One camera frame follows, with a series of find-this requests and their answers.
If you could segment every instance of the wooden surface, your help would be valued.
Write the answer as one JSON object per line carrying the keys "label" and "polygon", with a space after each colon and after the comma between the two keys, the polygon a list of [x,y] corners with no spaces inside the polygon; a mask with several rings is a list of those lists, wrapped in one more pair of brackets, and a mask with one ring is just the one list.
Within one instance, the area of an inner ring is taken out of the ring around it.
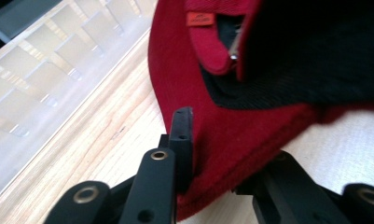
{"label": "wooden surface", "polygon": [[[165,133],[146,48],[147,36],[0,196],[0,223],[42,223],[73,185],[98,180],[114,187],[135,175],[143,154]],[[374,185],[374,111],[351,111],[331,124],[312,125],[284,150],[336,192],[349,182]],[[256,220],[251,197],[227,193],[182,223]]]}

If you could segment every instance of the black fabric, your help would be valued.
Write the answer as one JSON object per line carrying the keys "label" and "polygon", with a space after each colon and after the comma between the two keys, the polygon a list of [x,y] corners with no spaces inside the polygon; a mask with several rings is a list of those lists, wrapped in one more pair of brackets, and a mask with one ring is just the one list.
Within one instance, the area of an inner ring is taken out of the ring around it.
{"label": "black fabric", "polygon": [[[218,23],[229,46],[232,22]],[[202,69],[217,105],[374,101],[374,1],[263,1],[245,47],[244,82]]]}

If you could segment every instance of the clear plastic container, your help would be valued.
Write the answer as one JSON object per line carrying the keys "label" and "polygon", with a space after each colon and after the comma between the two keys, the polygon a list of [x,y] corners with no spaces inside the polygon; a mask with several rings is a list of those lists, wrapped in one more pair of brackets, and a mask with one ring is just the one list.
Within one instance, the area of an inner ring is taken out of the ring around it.
{"label": "clear plastic container", "polygon": [[6,46],[0,54],[0,194],[148,32],[155,3],[62,1]]}

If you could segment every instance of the red hat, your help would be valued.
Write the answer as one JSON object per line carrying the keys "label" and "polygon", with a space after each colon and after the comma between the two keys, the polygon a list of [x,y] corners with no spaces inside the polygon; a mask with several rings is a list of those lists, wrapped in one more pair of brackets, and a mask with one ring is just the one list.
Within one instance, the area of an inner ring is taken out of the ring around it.
{"label": "red hat", "polygon": [[194,113],[194,177],[178,219],[235,188],[326,111],[349,108],[322,104],[374,100],[374,7],[304,2],[159,0],[148,63],[167,130],[176,109]]}

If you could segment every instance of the red felt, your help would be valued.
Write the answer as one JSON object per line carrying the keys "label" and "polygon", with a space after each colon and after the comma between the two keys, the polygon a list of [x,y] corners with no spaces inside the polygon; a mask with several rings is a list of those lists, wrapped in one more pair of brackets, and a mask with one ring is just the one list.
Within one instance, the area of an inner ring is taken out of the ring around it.
{"label": "red felt", "polygon": [[[210,12],[228,16],[244,16],[251,1],[248,0],[186,0],[186,12]],[[224,76],[233,68],[228,49],[220,41],[216,24],[211,26],[191,26],[189,35],[193,49],[201,66],[213,75]]]}
{"label": "red felt", "polygon": [[236,187],[317,121],[319,114],[317,108],[303,104],[271,110],[216,106],[201,78],[184,3],[159,0],[148,50],[151,80],[167,130],[177,108],[192,106],[194,113],[194,178],[187,193],[178,196],[178,219]]}

